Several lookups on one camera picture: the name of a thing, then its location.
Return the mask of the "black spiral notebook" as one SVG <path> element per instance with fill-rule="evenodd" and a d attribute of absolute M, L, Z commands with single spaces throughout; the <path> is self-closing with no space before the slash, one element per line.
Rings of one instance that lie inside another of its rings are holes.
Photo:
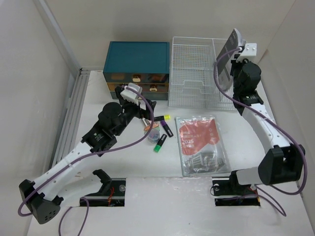
<path fill-rule="evenodd" d="M 230 59 L 232 58 L 234 52 L 226 54 L 225 56 L 224 54 L 244 46 L 245 43 L 246 41 L 243 40 L 241 33 L 234 28 L 217 56 L 217 60 L 221 58 L 221 60 L 217 62 L 217 74 L 219 86 L 223 91 L 228 91 L 232 86 L 232 80 L 228 72 L 228 64 L 230 63 Z"/>

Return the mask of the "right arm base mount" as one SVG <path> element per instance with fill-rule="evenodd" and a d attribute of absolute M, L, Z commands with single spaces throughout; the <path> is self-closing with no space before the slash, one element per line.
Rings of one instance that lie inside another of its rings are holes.
<path fill-rule="evenodd" d="M 257 190 L 251 185 L 234 185 L 228 177 L 214 177 L 212 184 L 210 193 L 215 197 L 217 207 L 260 206 Z"/>

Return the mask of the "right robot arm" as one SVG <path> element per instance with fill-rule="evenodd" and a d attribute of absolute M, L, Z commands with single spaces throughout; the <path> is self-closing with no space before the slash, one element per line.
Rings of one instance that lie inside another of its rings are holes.
<path fill-rule="evenodd" d="M 259 138 L 265 155 L 257 167 L 231 173 L 228 188 L 238 194 L 246 185 L 274 185 L 297 181 L 301 177 L 305 150 L 290 141 L 271 121 L 256 91 L 261 69 L 248 59 L 231 61 L 233 104 Z"/>

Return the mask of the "red booklet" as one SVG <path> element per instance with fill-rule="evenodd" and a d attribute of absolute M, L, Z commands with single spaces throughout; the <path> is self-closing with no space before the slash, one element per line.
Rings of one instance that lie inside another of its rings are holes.
<path fill-rule="evenodd" d="M 184 177 L 231 171 L 216 116 L 176 117 L 175 123 Z"/>

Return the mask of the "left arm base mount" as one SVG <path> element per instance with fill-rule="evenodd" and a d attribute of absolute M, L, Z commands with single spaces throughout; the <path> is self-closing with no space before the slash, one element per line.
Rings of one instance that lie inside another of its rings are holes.
<path fill-rule="evenodd" d="M 124 207 L 126 179 L 114 178 L 108 188 L 102 187 L 99 192 L 89 194 L 85 198 L 90 207 Z"/>

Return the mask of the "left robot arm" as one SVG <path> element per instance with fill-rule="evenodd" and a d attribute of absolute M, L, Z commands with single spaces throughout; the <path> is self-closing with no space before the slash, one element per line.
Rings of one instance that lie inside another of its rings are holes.
<path fill-rule="evenodd" d="M 86 195 L 107 194 L 112 179 L 99 166 L 99 160 L 107 153 L 132 147 L 147 137 L 143 134 L 132 143 L 115 146 L 116 137 L 134 118 L 153 120 L 157 103 L 149 99 L 144 99 L 144 103 L 145 109 L 124 99 L 104 105 L 97 122 L 68 155 L 43 175 L 19 184 L 22 202 L 17 210 L 18 215 L 31 215 L 39 224 L 45 224 L 62 207 L 79 203 Z"/>

